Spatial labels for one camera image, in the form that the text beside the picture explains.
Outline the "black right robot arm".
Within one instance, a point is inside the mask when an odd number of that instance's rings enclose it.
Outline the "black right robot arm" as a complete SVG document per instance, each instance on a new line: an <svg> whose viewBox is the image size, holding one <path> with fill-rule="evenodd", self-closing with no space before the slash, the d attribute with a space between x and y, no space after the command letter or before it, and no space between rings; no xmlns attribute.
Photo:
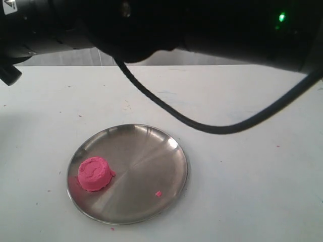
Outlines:
<svg viewBox="0 0 323 242"><path fill-rule="evenodd" d="M1 79L35 55L96 47L125 63L182 49L283 70L322 67L322 1L1 1Z"/></svg>

